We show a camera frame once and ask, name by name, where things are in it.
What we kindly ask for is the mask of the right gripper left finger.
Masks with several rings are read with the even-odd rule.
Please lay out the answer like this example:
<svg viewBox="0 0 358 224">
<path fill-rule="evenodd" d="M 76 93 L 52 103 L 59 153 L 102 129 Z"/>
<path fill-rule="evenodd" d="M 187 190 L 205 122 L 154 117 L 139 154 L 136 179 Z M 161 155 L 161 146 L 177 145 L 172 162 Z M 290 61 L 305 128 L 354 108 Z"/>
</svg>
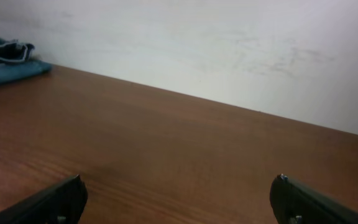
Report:
<svg viewBox="0 0 358 224">
<path fill-rule="evenodd" d="M 77 224 L 88 199 L 85 183 L 73 175 L 0 212 L 0 224 Z"/>
</svg>

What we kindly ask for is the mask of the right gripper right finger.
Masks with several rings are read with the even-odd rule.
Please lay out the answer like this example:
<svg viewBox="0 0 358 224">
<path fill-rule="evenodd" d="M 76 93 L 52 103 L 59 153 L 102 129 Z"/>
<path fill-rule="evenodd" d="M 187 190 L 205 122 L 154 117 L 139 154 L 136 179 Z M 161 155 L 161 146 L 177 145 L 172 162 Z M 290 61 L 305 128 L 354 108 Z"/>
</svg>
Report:
<svg viewBox="0 0 358 224">
<path fill-rule="evenodd" d="M 270 188 L 270 205 L 279 224 L 358 224 L 358 213 L 280 174 Z"/>
</svg>

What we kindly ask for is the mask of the blue denim jeans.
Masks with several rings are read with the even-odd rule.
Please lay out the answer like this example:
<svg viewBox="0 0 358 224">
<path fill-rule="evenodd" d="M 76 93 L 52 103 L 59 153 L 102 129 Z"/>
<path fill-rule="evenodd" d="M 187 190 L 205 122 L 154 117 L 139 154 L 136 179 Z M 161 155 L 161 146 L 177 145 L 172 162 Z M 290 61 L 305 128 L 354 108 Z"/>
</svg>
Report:
<svg viewBox="0 0 358 224">
<path fill-rule="evenodd" d="M 52 65 L 32 56 L 35 46 L 0 38 L 0 85 L 51 71 Z"/>
</svg>

